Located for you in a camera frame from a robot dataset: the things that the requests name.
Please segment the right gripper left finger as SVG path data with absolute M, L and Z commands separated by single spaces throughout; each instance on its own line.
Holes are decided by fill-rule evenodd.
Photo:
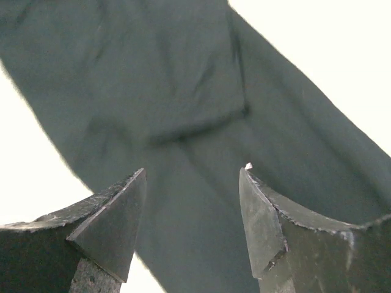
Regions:
M 146 198 L 144 169 L 32 222 L 1 227 L 2 292 L 119 292 Z

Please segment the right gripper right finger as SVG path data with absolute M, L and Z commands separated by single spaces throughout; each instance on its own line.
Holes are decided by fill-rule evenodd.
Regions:
M 245 168 L 239 197 L 261 292 L 390 291 L 390 216 L 363 225 L 330 219 L 278 194 Z

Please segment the black t shirt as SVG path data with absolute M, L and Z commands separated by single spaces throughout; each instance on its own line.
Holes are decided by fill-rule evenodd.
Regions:
M 167 292 L 258 292 L 239 171 L 327 217 L 390 212 L 390 157 L 227 1 L 2 1 L 1 60 L 94 192 L 145 168 Z

